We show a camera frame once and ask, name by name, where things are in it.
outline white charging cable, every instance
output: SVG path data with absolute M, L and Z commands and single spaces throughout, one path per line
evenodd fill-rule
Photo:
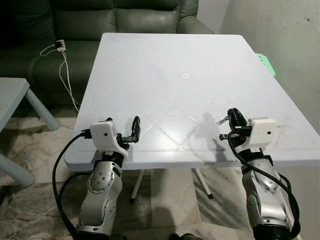
M 64 61 L 63 61 L 63 63 L 61 63 L 61 65 L 59 67 L 59 77 L 60 77 L 65 89 L 68 91 L 68 93 L 69 93 L 69 95 L 71 97 L 71 100 L 72 100 L 72 103 L 73 103 L 73 106 L 74 106 L 75 110 L 77 112 L 79 112 L 79 109 L 78 109 L 76 104 L 78 104 L 78 105 L 80 105 L 80 104 L 75 100 L 75 98 L 74 98 L 74 96 L 72 94 L 70 76 L 69 76 L 69 66 L 68 66 L 68 62 L 67 62 L 67 55 L 66 55 L 65 51 L 63 51 L 63 50 L 61 51 L 61 54 L 63 56 Z M 61 68 L 62 68 L 62 66 L 64 64 L 65 64 L 65 67 L 66 67 L 66 79 L 67 79 L 68 87 L 66 86 L 66 83 L 65 83 L 65 81 L 63 80 L 63 78 L 61 76 Z
M 63 40 L 58 40 L 56 41 L 57 43 L 61 43 L 60 47 L 57 48 L 57 46 L 55 44 L 52 44 L 50 46 L 47 46 L 45 49 L 43 49 L 41 52 L 40 52 L 40 56 L 41 57 L 44 57 L 44 56 L 47 56 L 49 55 L 50 53 L 54 52 L 54 51 L 58 51 L 62 54 L 63 56 L 63 62 L 60 64 L 60 67 L 59 67 L 59 78 L 61 79 L 65 89 L 67 90 L 67 92 L 69 93 L 70 97 L 71 97 L 71 100 L 72 100 L 72 103 L 73 103 L 73 106 L 75 108 L 75 110 L 77 112 L 79 112 L 79 109 L 77 107 L 77 105 L 80 105 L 80 103 L 78 103 L 76 101 L 76 99 L 74 98 L 73 94 L 72 94 L 72 89 L 71 89 L 71 83 L 70 83 L 70 75 L 69 75 L 69 66 L 68 66 L 68 62 L 67 62 L 67 55 L 65 53 L 65 50 L 66 50 L 66 45 L 65 45 L 65 41 Z M 47 51 L 49 48 L 52 48 L 52 47 L 55 47 L 54 49 L 52 50 L 49 50 L 48 52 L 46 52 L 45 54 L 43 54 L 45 51 Z M 63 65 L 65 64 L 65 67 L 66 67 L 66 78 L 67 78 L 67 84 L 68 86 L 66 85 L 63 77 L 61 76 L 61 70 L 62 70 L 62 67 Z

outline sofa armrest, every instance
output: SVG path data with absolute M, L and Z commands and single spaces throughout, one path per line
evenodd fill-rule
M 177 34 L 213 34 L 213 32 L 204 25 L 195 16 L 186 16 L 179 20 L 176 30 Z

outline white plastic table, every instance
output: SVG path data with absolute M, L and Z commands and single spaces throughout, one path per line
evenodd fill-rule
M 34 110 L 50 130 L 56 130 L 59 123 L 30 89 L 24 78 L 0 77 L 0 132 L 5 127 L 21 100 L 26 97 Z M 35 176 L 23 167 L 0 154 L 0 170 L 15 179 L 22 186 L 31 185 Z
M 138 115 L 125 170 L 239 166 L 216 124 L 229 108 L 278 122 L 275 165 L 319 165 L 319 135 L 240 35 L 104 33 L 72 136 L 108 117 L 127 136 Z M 87 139 L 64 156 L 75 172 L 98 159 Z

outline white wall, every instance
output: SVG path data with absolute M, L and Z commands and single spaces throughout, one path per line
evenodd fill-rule
M 230 0 L 199 0 L 197 18 L 214 33 L 220 33 Z
M 320 133 L 320 1 L 230 0 L 221 33 L 244 36 Z

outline robotic arm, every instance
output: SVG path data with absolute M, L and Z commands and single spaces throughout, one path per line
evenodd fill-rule
M 93 144 L 101 160 L 96 161 L 87 183 L 75 232 L 81 239 L 106 239 L 111 235 L 118 196 L 122 190 L 122 165 L 128 159 L 129 144 L 139 141 L 140 119 L 136 116 L 132 134 L 117 133 L 112 118 L 90 126 Z
M 291 193 L 289 181 L 278 174 L 271 156 L 264 155 L 265 147 L 272 142 L 277 122 L 266 117 L 252 118 L 248 122 L 236 109 L 229 109 L 227 117 L 218 124 L 229 121 L 231 132 L 221 134 L 220 140 L 228 140 L 234 155 L 243 164 L 242 184 L 246 191 L 246 208 L 257 240 L 291 240 L 300 232 L 299 207 Z M 283 178 L 287 187 L 281 182 Z M 290 233 L 283 188 L 289 196 L 295 222 Z
M 263 153 L 273 139 L 277 122 L 266 117 L 246 121 L 236 108 L 229 109 L 227 117 L 218 124 L 226 121 L 229 121 L 231 131 L 229 134 L 221 134 L 219 138 L 222 141 L 228 140 L 233 154 L 243 164 L 242 184 L 247 195 L 246 207 L 254 238 L 256 240 L 292 240 L 300 232 L 298 203 L 291 193 L 290 182 L 274 170 L 271 157 Z M 53 192 L 64 224 L 75 240 L 105 240 L 111 235 L 117 199 L 122 190 L 122 165 L 128 159 L 128 143 L 138 142 L 139 136 L 138 116 L 134 118 L 132 134 L 128 137 L 122 137 L 117 133 L 113 120 L 108 118 L 106 121 L 91 125 L 90 129 L 74 137 L 61 152 L 52 172 Z M 64 183 L 59 194 L 55 175 L 64 151 L 78 137 L 93 139 L 101 160 L 95 162 L 93 172 L 88 179 L 87 195 L 82 203 L 75 228 L 63 211 L 61 198 L 70 179 L 81 173 L 71 176 Z M 281 179 L 285 180 L 287 186 L 281 182 Z M 295 219 L 291 232 L 281 188 L 288 194 Z M 190 240 L 199 239 L 190 238 L 190 234 L 187 234 L 187 237 Z M 184 239 L 184 237 L 178 236 L 177 239 Z

